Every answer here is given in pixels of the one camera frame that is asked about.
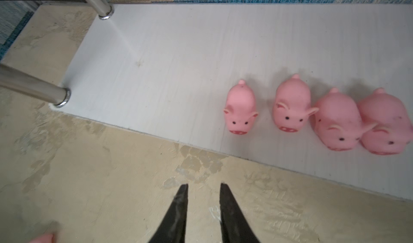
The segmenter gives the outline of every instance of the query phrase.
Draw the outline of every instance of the metal pole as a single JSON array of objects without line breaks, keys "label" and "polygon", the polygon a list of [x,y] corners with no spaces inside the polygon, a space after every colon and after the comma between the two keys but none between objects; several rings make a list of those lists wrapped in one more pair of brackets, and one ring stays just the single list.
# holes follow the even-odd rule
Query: metal pole
[{"label": "metal pole", "polygon": [[114,8],[106,0],[86,0],[92,6],[102,20],[108,19],[113,14]]},{"label": "metal pole", "polygon": [[58,108],[64,106],[70,98],[69,89],[52,85],[3,64],[0,64],[0,86],[51,102]]}]

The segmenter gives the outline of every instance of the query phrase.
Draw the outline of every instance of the beige floor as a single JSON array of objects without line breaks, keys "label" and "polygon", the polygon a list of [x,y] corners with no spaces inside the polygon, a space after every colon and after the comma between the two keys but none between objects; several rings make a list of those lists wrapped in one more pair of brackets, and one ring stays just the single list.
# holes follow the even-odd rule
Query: beige floor
[{"label": "beige floor", "polygon": [[[3,62],[58,84],[95,13],[42,6]],[[262,243],[413,242],[413,203],[65,116],[0,89],[0,238],[145,243],[189,183],[187,242],[220,242],[219,184]]]}]

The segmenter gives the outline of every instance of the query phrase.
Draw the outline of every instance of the rubber pig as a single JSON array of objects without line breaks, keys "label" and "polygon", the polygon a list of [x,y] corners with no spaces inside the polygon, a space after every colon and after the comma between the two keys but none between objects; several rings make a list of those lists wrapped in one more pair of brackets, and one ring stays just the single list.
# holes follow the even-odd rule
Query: rubber pig
[{"label": "rubber pig", "polygon": [[246,134],[257,116],[254,92],[244,80],[240,80],[228,92],[224,109],[227,128],[234,134]]},{"label": "rubber pig", "polygon": [[353,149],[361,136],[373,129],[376,122],[364,124],[355,101],[332,88],[316,102],[320,110],[315,114],[315,133],[330,150],[347,151]]},{"label": "rubber pig", "polygon": [[276,126],[285,132],[297,132],[308,118],[318,111],[311,107],[311,93],[308,85],[298,74],[282,82],[276,92],[273,119]]},{"label": "rubber pig", "polygon": [[52,242],[53,242],[53,234],[44,234],[38,238],[35,238],[29,243],[52,243]]},{"label": "rubber pig", "polygon": [[378,123],[361,138],[361,144],[370,153],[398,154],[413,140],[413,126],[403,102],[383,88],[376,89],[357,105],[363,121]]}]

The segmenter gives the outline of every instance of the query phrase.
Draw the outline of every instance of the pig's head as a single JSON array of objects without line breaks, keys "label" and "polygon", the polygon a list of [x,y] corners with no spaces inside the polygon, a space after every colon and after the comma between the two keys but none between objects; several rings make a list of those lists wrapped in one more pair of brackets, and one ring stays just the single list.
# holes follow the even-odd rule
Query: pig's head
[{"label": "pig's head", "polygon": [[413,127],[403,131],[392,130],[379,125],[365,133],[361,138],[363,146],[370,153],[378,155],[392,155],[403,152],[404,148],[413,140]]},{"label": "pig's head", "polygon": [[318,130],[318,136],[330,150],[347,151],[353,149],[362,135],[376,125],[377,123],[371,123],[361,128],[353,127],[352,129],[346,130],[338,124],[332,124]]},{"label": "pig's head", "polygon": [[234,112],[231,106],[224,109],[225,123],[234,134],[246,134],[253,126],[258,112]]},{"label": "pig's head", "polygon": [[277,127],[285,132],[297,132],[306,124],[308,118],[318,112],[317,107],[305,111],[290,109],[284,102],[276,102],[273,108],[274,122]]}]

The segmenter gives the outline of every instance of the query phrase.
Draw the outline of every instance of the white board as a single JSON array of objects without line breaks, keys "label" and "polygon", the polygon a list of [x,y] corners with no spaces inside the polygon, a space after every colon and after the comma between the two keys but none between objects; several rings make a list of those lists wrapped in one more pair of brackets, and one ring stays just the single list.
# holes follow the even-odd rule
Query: white board
[{"label": "white board", "polygon": [[[96,19],[62,85],[62,112],[413,199],[413,147],[392,157],[328,150],[309,124],[271,119],[277,86],[301,74],[313,102],[331,87],[353,96],[377,87],[413,111],[412,5],[116,5]],[[261,115],[244,136],[225,128],[228,90],[245,79]]]}]

